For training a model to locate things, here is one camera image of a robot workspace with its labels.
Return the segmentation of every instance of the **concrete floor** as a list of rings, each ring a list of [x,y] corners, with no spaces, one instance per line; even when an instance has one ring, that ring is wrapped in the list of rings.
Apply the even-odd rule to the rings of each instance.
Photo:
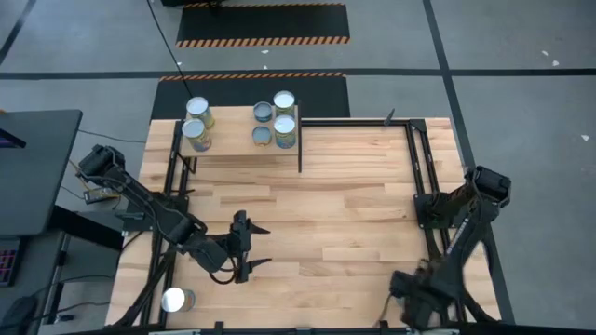
[[[27,1],[0,2],[0,46]],[[423,1],[343,1],[352,36],[348,45],[174,48],[174,54],[183,70],[254,70],[264,65],[439,69]],[[590,42],[596,34],[596,3],[591,0],[432,0],[432,6],[451,69],[596,67],[596,45]],[[159,2],[154,7],[173,47],[181,10],[164,8]],[[0,53],[0,78],[105,72],[138,72],[143,77],[142,72],[173,70],[143,0],[36,0],[4,59]],[[592,279],[596,262],[591,255],[596,247],[590,243],[596,235],[591,221],[596,209],[590,198],[596,187],[596,78],[563,74],[458,76],[454,86],[476,163],[513,180],[511,205],[493,227],[516,323],[596,328],[591,312],[596,300]],[[76,108],[84,112],[82,129],[143,140],[156,86],[156,77],[0,79],[0,108]],[[352,116],[385,116],[393,107],[396,116],[453,116],[440,76],[349,75],[347,88]],[[465,139],[461,126],[458,131],[460,140]],[[79,134],[73,160],[95,143],[114,145],[125,154],[129,172],[138,175],[142,145],[137,143]],[[62,185],[83,192],[72,170]],[[108,211],[113,205],[88,207],[65,192],[58,202],[72,210]],[[114,253],[73,243],[95,257],[103,255],[107,265],[98,265],[99,273],[114,270]],[[62,304],[107,301],[110,290],[109,282],[72,284]],[[76,322],[43,327],[42,333],[99,328],[105,312],[105,307],[75,310]]]

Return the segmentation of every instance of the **hazard tape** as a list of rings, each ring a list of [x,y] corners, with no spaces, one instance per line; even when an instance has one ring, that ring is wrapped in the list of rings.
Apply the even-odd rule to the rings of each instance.
[[[216,79],[256,79],[256,78],[305,78],[305,77],[338,77],[344,73],[279,73],[279,74],[196,74],[185,75],[184,80],[216,80]],[[159,81],[183,80],[181,75],[162,76]]]
[[[198,3],[184,5],[184,8],[194,7],[208,7],[208,3]],[[234,5],[221,5],[221,7],[292,7],[292,6],[345,6],[340,3],[323,3],[323,4],[262,4],[262,5],[250,5],[250,4],[234,4]]]
[[[347,44],[349,41],[350,38],[347,36],[227,38],[178,41],[176,42],[176,47],[258,47],[334,45]]]

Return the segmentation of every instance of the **can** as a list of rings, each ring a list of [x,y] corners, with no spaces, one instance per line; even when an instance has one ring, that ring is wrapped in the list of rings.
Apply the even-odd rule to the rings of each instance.
[[[161,297],[161,308],[166,312],[188,312],[195,306],[195,293],[190,289],[168,288]]]
[[[189,100],[186,103],[186,112],[188,112],[191,117],[203,121],[205,126],[207,126],[207,129],[210,129],[215,125],[215,119],[211,114],[209,102],[203,97],[195,97]]]
[[[192,119],[184,122],[183,135],[190,141],[190,144],[196,151],[208,151],[211,147],[211,138],[205,129],[205,124],[201,120]]]
[[[273,97],[273,103],[276,105],[276,116],[289,115],[294,117],[294,95],[289,91],[279,91]]]
[[[257,119],[259,122],[269,122],[271,121],[271,115],[273,114],[273,107],[269,102],[257,102],[252,108],[254,111],[254,118]]]
[[[252,130],[252,141],[256,146],[266,146],[271,143],[271,130],[268,127],[256,127]]]
[[[273,125],[276,130],[276,144],[281,149],[289,149],[296,144],[296,122],[289,115],[276,117]]]

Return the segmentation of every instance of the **black metal frame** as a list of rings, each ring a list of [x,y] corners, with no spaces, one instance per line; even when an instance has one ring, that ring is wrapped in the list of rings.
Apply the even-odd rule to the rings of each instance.
[[[301,120],[301,121],[298,124],[297,131],[298,131],[298,136],[300,139],[298,141],[298,148],[299,148],[299,154],[298,154],[299,163],[298,164],[299,164],[300,172],[302,171],[302,127],[385,127],[385,125],[384,125],[385,120],[383,120],[383,119],[357,119],[357,118],[353,118],[353,119],[316,119],[316,118],[301,119],[301,118],[299,118],[299,120]],[[174,130],[174,138],[173,138],[172,146],[171,146],[171,150],[170,150],[168,173],[166,175],[166,183],[165,183],[165,187],[164,187],[164,193],[165,194],[172,193],[171,186],[173,184],[173,179],[174,179],[174,170],[176,168],[176,160],[178,157],[180,157],[181,160],[183,161],[183,170],[182,170],[182,176],[180,179],[180,187],[178,190],[178,196],[183,197],[183,201],[185,201],[186,205],[188,205],[188,197],[186,196],[187,182],[188,182],[188,177],[189,177],[188,174],[189,174],[189,172],[192,172],[193,174],[196,173],[196,159],[193,159],[195,161],[194,168],[191,169],[191,167],[190,167],[191,158],[181,157],[180,153],[178,152],[179,147],[180,147],[180,141],[182,138],[182,132],[181,132],[182,122],[183,122],[182,120],[176,121],[176,128]],[[430,150],[430,142],[428,140],[427,126],[426,126],[425,120],[424,119],[391,120],[389,123],[389,127],[404,127],[404,130],[406,133],[406,139],[408,142],[408,149],[410,151],[410,158],[412,161],[413,176],[414,176],[414,182],[416,185],[416,194],[424,194],[425,188],[424,188],[424,183],[423,183],[423,179],[422,179],[422,171],[420,168],[420,163],[418,160],[418,152],[416,149],[416,143],[415,143],[415,139],[414,139],[414,132],[418,131],[418,133],[420,134],[421,142],[422,142],[422,147],[423,147],[422,149],[423,149],[423,154],[425,157],[425,163],[427,165],[427,172],[428,172],[428,177],[430,180],[431,191],[433,193],[438,192],[439,191],[439,182],[437,180],[437,174],[436,174],[436,170],[435,170],[435,166],[434,166],[434,161],[433,161],[432,153]],[[441,253],[437,246],[437,242],[435,241],[433,231],[431,229],[423,229],[423,230],[424,230],[425,238],[426,238],[426,242],[427,242],[428,257],[431,259],[435,258],[435,257],[440,257]],[[443,251],[444,251],[444,250],[446,250],[447,247],[449,247],[449,243],[450,243],[449,233],[446,229],[440,230],[440,238],[441,238],[441,243],[442,243]],[[155,270],[155,264],[157,264],[158,259],[159,259],[159,251],[156,251],[156,250],[161,250],[161,245],[162,245],[162,239],[161,239],[161,236],[159,236],[158,241],[156,241],[156,243],[155,243],[155,248],[153,249],[149,275],[151,275],[153,273],[153,271]],[[168,271],[166,272],[164,286],[163,286],[164,290],[171,287],[173,273],[174,273],[174,264],[172,264],[170,266],[170,268],[168,269]],[[151,313],[151,304],[147,303],[147,305],[145,305],[145,308],[143,308],[143,310],[142,310],[141,325],[148,325],[150,313]],[[459,303],[459,301],[456,304],[456,316],[459,321],[466,320],[465,310],[463,309],[463,307]],[[160,311],[158,325],[165,328],[167,319],[168,319],[167,313],[165,313],[164,311]],[[223,331],[222,323],[216,323],[216,324],[218,324],[217,327],[214,325],[213,329],[202,329],[201,333],[214,334],[214,335],[221,334]],[[352,333],[352,334],[359,335],[359,334],[379,334],[379,331],[381,334],[410,333],[408,328],[387,328],[387,327],[384,327],[384,325],[381,325],[380,328],[227,329],[225,331],[225,333],[226,334],[234,333],[234,334],[238,334],[238,335],[240,335],[240,334],[256,334],[256,333],[259,333],[259,334],[263,334],[263,333],[274,334],[275,333],[275,334],[291,334],[291,335],[293,335],[293,334],[296,334],[296,335],[299,335],[299,334],[304,334],[304,335],[330,334],[331,335],[331,334],[339,334],[339,333],[342,333],[342,334]]]

